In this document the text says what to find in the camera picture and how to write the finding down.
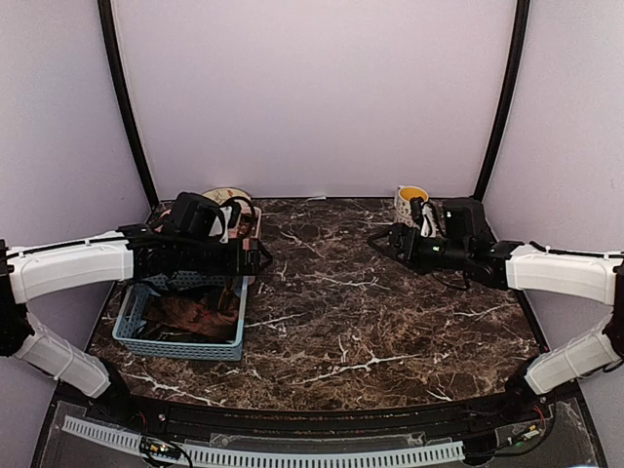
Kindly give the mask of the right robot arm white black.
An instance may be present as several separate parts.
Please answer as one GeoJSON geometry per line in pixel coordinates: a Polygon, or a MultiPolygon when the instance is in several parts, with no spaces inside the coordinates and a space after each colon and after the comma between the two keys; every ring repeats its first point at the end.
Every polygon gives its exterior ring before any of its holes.
{"type": "Polygon", "coordinates": [[[380,254],[418,274],[461,272],[467,281],[516,292],[542,291],[590,299],[610,307],[597,325],[522,364],[505,384],[497,413],[508,423],[533,410],[535,397],[573,379],[623,362],[623,256],[570,253],[535,243],[495,241],[490,235],[424,237],[394,223],[368,239],[380,254]]]}

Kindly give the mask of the brown red patterned tie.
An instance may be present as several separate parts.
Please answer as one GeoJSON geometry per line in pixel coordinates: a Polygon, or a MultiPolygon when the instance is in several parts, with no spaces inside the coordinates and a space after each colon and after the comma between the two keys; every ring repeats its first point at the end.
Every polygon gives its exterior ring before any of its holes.
{"type": "Polygon", "coordinates": [[[237,334],[239,297],[228,288],[151,295],[145,305],[143,339],[224,344],[237,334]]]}

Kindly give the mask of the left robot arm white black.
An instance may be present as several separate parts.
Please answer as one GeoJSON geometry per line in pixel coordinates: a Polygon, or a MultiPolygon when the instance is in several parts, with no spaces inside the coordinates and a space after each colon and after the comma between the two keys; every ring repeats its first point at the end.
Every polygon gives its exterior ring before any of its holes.
{"type": "Polygon", "coordinates": [[[31,248],[1,248],[1,354],[23,360],[92,400],[117,425],[137,418],[137,402],[112,367],[51,331],[28,301],[90,284],[140,281],[178,271],[255,276],[272,262],[256,237],[201,240],[155,232],[145,224],[31,248]]]}

